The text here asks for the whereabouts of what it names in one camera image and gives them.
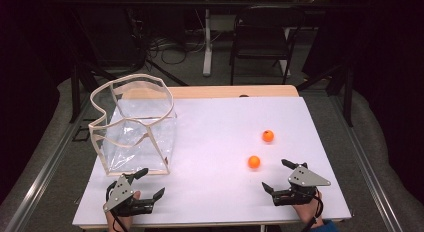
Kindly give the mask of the person's left hand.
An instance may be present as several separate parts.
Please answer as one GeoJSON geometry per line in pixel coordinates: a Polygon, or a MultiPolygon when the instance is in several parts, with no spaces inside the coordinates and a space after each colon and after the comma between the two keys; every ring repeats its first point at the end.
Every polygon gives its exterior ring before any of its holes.
{"type": "Polygon", "coordinates": [[[105,213],[108,232],[129,232],[133,224],[133,218],[114,216],[110,211],[105,213]]]}

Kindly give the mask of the metal floor rail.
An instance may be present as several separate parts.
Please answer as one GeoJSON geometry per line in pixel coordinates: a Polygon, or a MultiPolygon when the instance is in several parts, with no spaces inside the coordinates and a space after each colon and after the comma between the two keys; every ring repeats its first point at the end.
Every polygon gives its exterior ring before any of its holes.
{"type": "Polygon", "coordinates": [[[354,147],[353,155],[355,157],[356,164],[358,165],[359,170],[361,171],[364,181],[368,187],[368,190],[373,198],[373,201],[379,211],[379,214],[385,224],[387,231],[404,232],[394,212],[394,209],[391,203],[389,202],[387,193],[384,191],[383,187],[378,181],[375,171],[366,156],[365,150],[362,144],[360,143],[359,138],[357,137],[357,134],[354,131],[354,128],[350,127],[344,118],[342,111],[343,106],[340,102],[340,99],[335,96],[330,96],[329,100],[331,101],[333,108],[336,110],[337,117],[340,120],[343,130],[348,135],[349,141],[354,147]]]}
{"type": "Polygon", "coordinates": [[[71,98],[62,95],[58,107],[33,155],[0,205],[0,232],[22,232],[45,193],[76,133],[89,104],[87,95],[72,117],[71,98]]]}

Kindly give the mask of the person's right hand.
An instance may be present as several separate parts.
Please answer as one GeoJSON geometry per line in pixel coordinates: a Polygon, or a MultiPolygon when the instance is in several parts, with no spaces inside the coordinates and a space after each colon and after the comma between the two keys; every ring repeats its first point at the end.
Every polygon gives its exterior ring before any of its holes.
{"type": "Polygon", "coordinates": [[[305,224],[305,229],[309,229],[319,221],[322,221],[322,194],[317,191],[315,196],[308,204],[302,205],[293,205],[294,210],[296,211],[299,219],[305,224]]]}

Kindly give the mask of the black folding chair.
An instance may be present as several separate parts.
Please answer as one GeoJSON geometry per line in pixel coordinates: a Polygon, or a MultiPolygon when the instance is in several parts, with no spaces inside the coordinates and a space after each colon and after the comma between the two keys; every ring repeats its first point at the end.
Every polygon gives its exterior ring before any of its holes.
{"type": "Polygon", "coordinates": [[[253,5],[242,9],[233,23],[230,84],[234,84],[236,77],[237,59],[285,61],[286,67],[281,69],[285,84],[297,35],[304,22],[305,12],[296,7],[253,5]]]}

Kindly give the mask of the clear plastic bag beige trim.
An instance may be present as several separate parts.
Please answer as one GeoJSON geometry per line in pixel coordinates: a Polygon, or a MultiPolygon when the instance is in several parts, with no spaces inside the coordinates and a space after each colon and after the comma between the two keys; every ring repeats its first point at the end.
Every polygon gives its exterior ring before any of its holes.
{"type": "Polygon", "coordinates": [[[170,172],[177,113],[162,79],[135,74],[109,81],[90,101],[98,115],[89,124],[91,142],[108,176],[170,172]]]}

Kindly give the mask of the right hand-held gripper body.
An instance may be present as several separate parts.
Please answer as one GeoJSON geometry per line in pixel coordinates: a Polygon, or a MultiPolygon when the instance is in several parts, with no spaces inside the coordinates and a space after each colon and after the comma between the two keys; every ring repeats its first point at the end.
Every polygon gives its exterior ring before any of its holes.
{"type": "Polygon", "coordinates": [[[290,187],[275,191],[272,200],[275,206],[308,204],[318,186],[330,186],[331,182],[308,169],[306,163],[299,164],[288,177],[290,187]]]}

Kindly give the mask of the small black square frame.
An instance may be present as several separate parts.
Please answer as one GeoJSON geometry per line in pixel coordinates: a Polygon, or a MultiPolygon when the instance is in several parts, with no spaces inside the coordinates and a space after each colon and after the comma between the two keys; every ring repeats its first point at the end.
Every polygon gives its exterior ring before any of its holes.
{"type": "Polygon", "coordinates": [[[90,132],[87,127],[80,126],[72,137],[73,142],[83,142],[90,138],[90,132]]]}

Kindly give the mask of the white table board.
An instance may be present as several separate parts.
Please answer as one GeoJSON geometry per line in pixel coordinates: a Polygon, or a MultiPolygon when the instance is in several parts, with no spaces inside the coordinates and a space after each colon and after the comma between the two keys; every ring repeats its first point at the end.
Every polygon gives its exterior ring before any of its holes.
{"type": "Polygon", "coordinates": [[[147,175],[133,187],[149,198],[165,188],[153,212],[138,215],[141,227],[276,224],[296,220],[289,206],[275,206],[262,182],[289,186],[282,159],[306,163],[331,182],[322,187],[327,219],[350,216],[310,112],[301,97],[178,99],[177,131],[167,175],[147,175]],[[262,133],[274,132],[265,142],[262,133]],[[260,167],[248,166],[258,156],[260,167]]]}

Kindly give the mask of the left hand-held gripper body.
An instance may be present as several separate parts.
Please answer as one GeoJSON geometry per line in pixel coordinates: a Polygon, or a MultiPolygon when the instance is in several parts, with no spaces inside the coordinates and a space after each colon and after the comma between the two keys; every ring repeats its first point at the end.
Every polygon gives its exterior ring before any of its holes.
{"type": "Polygon", "coordinates": [[[114,181],[106,192],[106,203],[103,205],[104,212],[110,212],[121,217],[130,217],[141,214],[151,214],[154,208],[154,199],[135,199],[135,191],[132,189],[134,179],[139,176],[134,174],[122,174],[114,181]]]}

